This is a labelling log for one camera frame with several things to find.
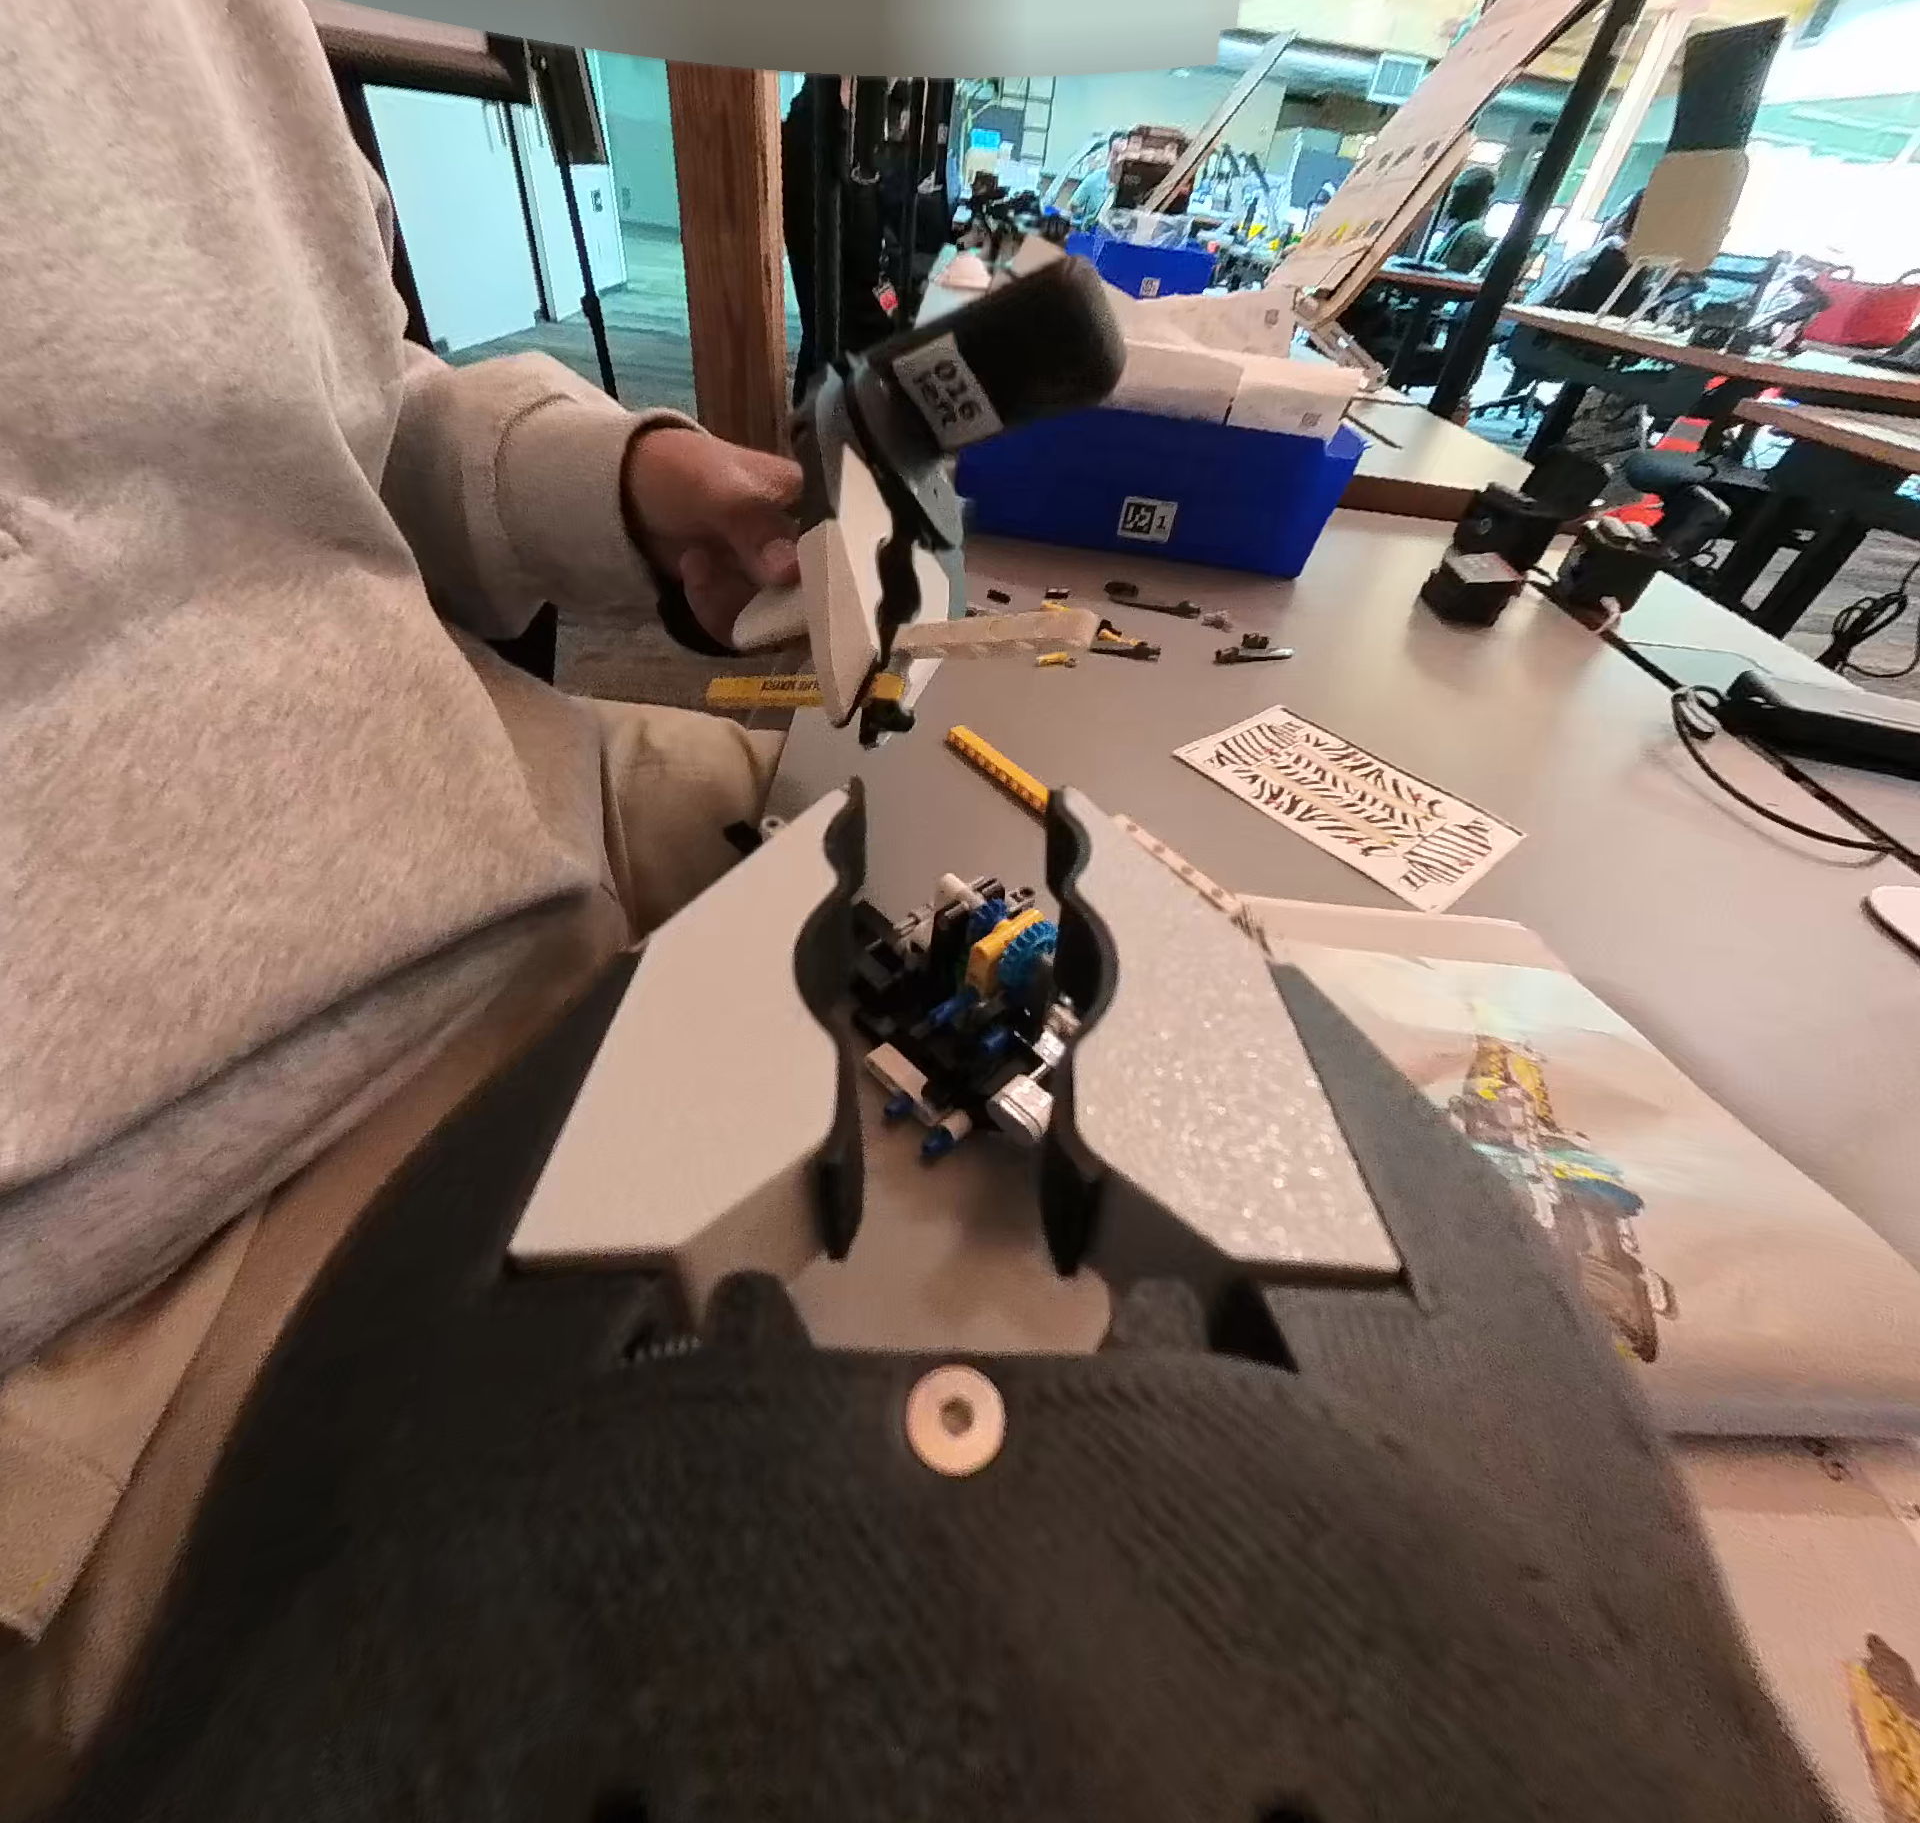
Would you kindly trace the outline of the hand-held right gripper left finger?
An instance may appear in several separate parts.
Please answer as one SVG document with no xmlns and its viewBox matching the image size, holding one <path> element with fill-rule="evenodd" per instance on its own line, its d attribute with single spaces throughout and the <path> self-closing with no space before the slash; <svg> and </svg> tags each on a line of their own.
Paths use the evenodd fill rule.
<svg viewBox="0 0 1920 1823">
<path fill-rule="evenodd" d="M 867 1195 L 847 1021 L 868 812 L 850 779 L 639 949 L 510 1239 L 527 1271 L 680 1296 L 844 1259 Z"/>
</svg>

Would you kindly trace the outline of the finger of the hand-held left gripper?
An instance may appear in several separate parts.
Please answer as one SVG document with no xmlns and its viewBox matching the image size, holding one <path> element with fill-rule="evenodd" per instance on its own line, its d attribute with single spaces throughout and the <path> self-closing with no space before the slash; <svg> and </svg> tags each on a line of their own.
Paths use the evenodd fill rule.
<svg viewBox="0 0 1920 1823">
<path fill-rule="evenodd" d="M 836 724 L 851 724 L 877 677 L 889 671 L 877 559 L 892 537 L 895 516 L 877 484 L 842 482 L 836 514 L 816 521 L 798 545 L 812 669 Z"/>
<path fill-rule="evenodd" d="M 965 537 L 963 499 L 857 504 L 857 745 L 914 731 L 931 660 L 907 652 L 907 630 L 967 608 Z"/>
</svg>

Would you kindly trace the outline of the wooden post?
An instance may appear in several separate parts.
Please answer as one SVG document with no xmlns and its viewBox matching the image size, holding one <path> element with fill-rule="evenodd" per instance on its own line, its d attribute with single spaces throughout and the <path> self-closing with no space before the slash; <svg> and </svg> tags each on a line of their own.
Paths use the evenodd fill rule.
<svg viewBox="0 0 1920 1823">
<path fill-rule="evenodd" d="M 667 95 L 696 415 L 753 449 L 786 449 L 789 373 L 779 79 L 671 61 Z"/>
</svg>

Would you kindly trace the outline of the short yellow lego beam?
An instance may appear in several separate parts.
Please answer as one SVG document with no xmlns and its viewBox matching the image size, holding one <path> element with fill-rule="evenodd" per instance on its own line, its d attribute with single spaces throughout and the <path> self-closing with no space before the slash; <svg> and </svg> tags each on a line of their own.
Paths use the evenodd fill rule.
<svg viewBox="0 0 1920 1823">
<path fill-rule="evenodd" d="M 954 754 L 975 777 L 986 779 L 993 789 L 1020 806 L 1033 819 L 1046 819 L 1051 791 L 1030 774 L 1020 763 L 1011 761 L 997 745 L 957 724 L 945 738 L 948 754 Z"/>
</svg>

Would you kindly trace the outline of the blue plastic bin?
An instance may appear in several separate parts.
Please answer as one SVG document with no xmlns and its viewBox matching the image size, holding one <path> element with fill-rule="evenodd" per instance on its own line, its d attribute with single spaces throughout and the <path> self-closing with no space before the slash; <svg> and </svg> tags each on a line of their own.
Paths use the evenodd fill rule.
<svg viewBox="0 0 1920 1823">
<path fill-rule="evenodd" d="M 1294 581 L 1366 453 L 1346 422 L 1320 439 L 1095 407 L 974 443 L 954 484 L 984 535 Z"/>
</svg>

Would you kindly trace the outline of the white paper bags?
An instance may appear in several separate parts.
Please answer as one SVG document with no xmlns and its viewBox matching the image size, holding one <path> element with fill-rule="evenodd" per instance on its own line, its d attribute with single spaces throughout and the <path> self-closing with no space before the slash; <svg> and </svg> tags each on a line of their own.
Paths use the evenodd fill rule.
<svg viewBox="0 0 1920 1823">
<path fill-rule="evenodd" d="M 1126 341 L 1114 410 L 1325 441 L 1372 387 L 1367 370 L 1294 352 L 1291 288 L 1110 298 Z"/>
</svg>

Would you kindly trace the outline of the lego instruction booklet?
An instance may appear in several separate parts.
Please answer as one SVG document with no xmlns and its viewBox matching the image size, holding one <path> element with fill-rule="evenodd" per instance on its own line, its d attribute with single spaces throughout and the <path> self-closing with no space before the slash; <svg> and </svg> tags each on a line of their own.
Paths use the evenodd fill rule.
<svg viewBox="0 0 1920 1823">
<path fill-rule="evenodd" d="M 1918 1279 L 1522 924 L 1243 895 L 1507 1181 L 1677 1436 L 1897 1438 Z"/>
</svg>

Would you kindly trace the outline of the person's grey sweatshirt torso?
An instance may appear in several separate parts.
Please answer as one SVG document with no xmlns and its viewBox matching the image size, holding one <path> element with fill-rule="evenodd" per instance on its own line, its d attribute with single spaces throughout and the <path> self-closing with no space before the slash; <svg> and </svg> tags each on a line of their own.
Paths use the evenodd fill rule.
<svg viewBox="0 0 1920 1823">
<path fill-rule="evenodd" d="M 5 1371 L 601 885 L 379 492 L 391 235 L 300 0 L 5 0 Z"/>
</svg>

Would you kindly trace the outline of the person's left forearm grey sleeve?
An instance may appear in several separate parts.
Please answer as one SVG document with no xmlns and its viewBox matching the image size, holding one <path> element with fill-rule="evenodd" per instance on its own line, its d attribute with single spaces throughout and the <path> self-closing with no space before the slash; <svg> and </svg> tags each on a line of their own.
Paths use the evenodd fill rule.
<svg viewBox="0 0 1920 1823">
<path fill-rule="evenodd" d="M 435 607 L 507 641 L 537 610 L 636 622 L 661 587 L 630 530 L 621 471 L 636 441 L 695 431 L 630 412 L 542 352 L 454 366 L 404 343 L 382 497 Z"/>
</svg>

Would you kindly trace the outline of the tan lego beam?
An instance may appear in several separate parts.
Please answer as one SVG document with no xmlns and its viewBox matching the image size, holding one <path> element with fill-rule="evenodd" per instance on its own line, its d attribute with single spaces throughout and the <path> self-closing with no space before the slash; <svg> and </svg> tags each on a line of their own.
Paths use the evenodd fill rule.
<svg viewBox="0 0 1920 1823">
<path fill-rule="evenodd" d="M 1150 829 L 1139 825 L 1129 817 L 1116 817 L 1116 828 L 1122 828 L 1131 840 L 1141 845 L 1158 864 L 1162 864 L 1173 877 L 1177 877 L 1187 890 L 1200 895 L 1210 907 L 1224 912 L 1233 924 L 1243 924 L 1245 909 L 1240 895 L 1224 890 L 1213 877 L 1200 871 L 1181 851 L 1174 851 L 1162 838 L 1153 835 Z"/>
<path fill-rule="evenodd" d="M 965 616 L 934 626 L 912 626 L 907 652 L 931 660 L 931 677 L 941 662 L 1030 657 L 1053 650 L 1089 654 L 1097 618 L 1085 608 L 994 610 Z M 704 702 L 711 712 L 747 716 L 760 709 L 821 709 L 824 690 L 815 669 L 804 672 L 721 675 L 708 681 Z"/>
</svg>

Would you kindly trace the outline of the black blue yellow lego assembly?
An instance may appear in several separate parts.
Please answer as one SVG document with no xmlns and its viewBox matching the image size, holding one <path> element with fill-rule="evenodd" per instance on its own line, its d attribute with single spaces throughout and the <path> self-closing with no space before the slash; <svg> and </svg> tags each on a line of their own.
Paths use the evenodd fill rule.
<svg viewBox="0 0 1920 1823">
<path fill-rule="evenodd" d="M 854 942 L 862 1066 L 884 1121 L 916 1130 L 920 1164 L 945 1164 L 978 1137 L 1037 1146 L 1081 1029 L 1039 894 L 945 874 L 905 918 L 857 899 Z"/>
</svg>

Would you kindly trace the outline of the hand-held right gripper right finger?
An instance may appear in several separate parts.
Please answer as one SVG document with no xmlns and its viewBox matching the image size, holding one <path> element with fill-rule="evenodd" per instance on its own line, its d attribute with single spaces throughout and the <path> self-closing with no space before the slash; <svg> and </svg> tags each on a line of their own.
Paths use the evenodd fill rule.
<svg viewBox="0 0 1920 1823">
<path fill-rule="evenodd" d="M 1275 966 L 1074 787 L 1045 817 L 1074 1020 L 1039 1157 L 1046 1255 L 1122 1292 L 1379 1288 L 1402 1258 Z"/>
</svg>

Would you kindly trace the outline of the person's left hand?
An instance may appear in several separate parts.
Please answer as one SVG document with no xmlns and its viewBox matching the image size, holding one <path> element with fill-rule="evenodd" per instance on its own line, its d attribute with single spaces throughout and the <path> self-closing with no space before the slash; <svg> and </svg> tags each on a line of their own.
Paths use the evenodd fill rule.
<svg viewBox="0 0 1920 1823">
<path fill-rule="evenodd" d="M 736 656 L 733 628 L 766 590 L 799 583 L 801 470 L 696 425 L 639 429 L 620 468 L 621 521 L 681 648 Z"/>
</svg>

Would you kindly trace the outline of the black tripod stand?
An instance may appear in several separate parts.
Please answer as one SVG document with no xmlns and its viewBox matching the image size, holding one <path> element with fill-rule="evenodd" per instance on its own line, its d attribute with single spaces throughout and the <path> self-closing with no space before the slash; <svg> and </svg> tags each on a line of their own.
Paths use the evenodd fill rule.
<svg viewBox="0 0 1920 1823">
<path fill-rule="evenodd" d="M 835 167 L 841 175 L 841 338 L 844 352 L 868 349 L 914 322 L 914 288 L 931 272 L 931 258 L 948 231 L 948 198 L 931 178 L 916 178 L 916 146 L 907 120 L 909 82 L 889 82 L 887 136 L 877 152 L 877 181 L 854 175 L 847 144 L 851 107 L 841 97 L 830 119 Z M 799 352 L 794 395 L 820 370 L 815 270 L 815 104 L 812 77 L 791 99 L 780 123 L 782 246 L 799 311 Z"/>
</svg>

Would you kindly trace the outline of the small blue bin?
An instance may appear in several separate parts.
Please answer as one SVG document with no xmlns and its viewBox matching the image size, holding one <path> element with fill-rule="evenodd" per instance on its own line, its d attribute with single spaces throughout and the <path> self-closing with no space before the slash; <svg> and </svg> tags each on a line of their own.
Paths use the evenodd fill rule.
<svg viewBox="0 0 1920 1823">
<path fill-rule="evenodd" d="M 1205 246 L 1124 243 L 1099 231 L 1071 231 L 1066 251 L 1092 264 L 1109 288 L 1135 301 L 1202 296 L 1213 285 L 1218 261 Z"/>
</svg>

